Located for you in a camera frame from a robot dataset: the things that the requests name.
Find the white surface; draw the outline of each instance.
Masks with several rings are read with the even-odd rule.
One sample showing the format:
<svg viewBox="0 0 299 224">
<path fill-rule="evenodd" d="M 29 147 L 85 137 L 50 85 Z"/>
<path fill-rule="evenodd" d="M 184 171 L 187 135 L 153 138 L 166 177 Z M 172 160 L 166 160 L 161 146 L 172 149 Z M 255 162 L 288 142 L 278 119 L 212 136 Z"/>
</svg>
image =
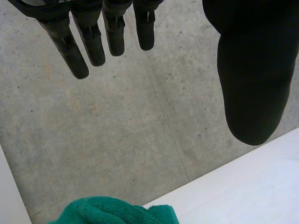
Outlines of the white surface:
<svg viewBox="0 0 299 224">
<path fill-rule="evenodd" d="M 31 224 L 0 145 L 0 224 Z"/>
<path fill-rule="evenodd" d="M 180 224 L 299 224 L 299 129 L 145 205 Z"/>
</svg>

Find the robotic hand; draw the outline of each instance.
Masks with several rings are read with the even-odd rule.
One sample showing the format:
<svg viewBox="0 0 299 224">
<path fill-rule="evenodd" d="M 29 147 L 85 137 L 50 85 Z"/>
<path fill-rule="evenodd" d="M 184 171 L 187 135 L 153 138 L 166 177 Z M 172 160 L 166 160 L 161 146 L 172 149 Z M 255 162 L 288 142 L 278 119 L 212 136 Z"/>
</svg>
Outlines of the robotic hand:
<svg viewBox="0 0 299 224">
<path fill-rule="evenodd" d="M 97 25 L 103 11 L 109 49 L 124 52 L 123 15 L 133 1 L 143 50 L 154 45 L 154 21 L 163 0 L 9 0 L 38 19 L 77 78 L 88 68 L 69 29 L 73 14 L 94 66 L 105 62 Z M 203 0 L 206 17 L 221 34 L 217 66 L 228 127 L 249 145 L 266 142 L 281 120 L 299 50 L 299 0 Z"/>
<path fill-rule="evenodd" d="M 154 46 L 155 10 L 163 0 L 8 0 L 28 17 L 36 18 L 48 32 L 72 74 L 83 79 L 88 67 L 72 36 L 69 23 L 71 11 L 82 42 L 93 66 L 105 63 L 98 18 L 103 12 L 110 53 L 124 53 L 125 22 L 123 15 L 133 3 L 138 40 L 141 49 Z"/>
</svg>

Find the gray concrete surface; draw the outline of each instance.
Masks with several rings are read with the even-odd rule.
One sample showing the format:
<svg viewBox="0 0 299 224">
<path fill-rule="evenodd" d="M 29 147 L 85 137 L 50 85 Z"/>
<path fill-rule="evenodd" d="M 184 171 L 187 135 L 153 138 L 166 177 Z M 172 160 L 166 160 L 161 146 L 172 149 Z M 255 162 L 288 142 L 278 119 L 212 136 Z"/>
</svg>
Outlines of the gray concrete surface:
<svg viewBox="0 0 299 224">
<path fill-rule="evenodd" d="M 126 53 L 110 56 L 103 34 L 107 62 L 88 62 L 82 81 L 37 22 L 0 5 L 0 143 L 34 224 L 85 196 L 143 205 L 255 148 L 227 127 L 219 35 L 200 1 L 166 0 L 149 52 L 138 47 L 130 8 Z M 104 31 L 102 17 L 99 24 Z M 271 140 L 299 127 L 298 76 L 297 67 Z"/>
</svg>

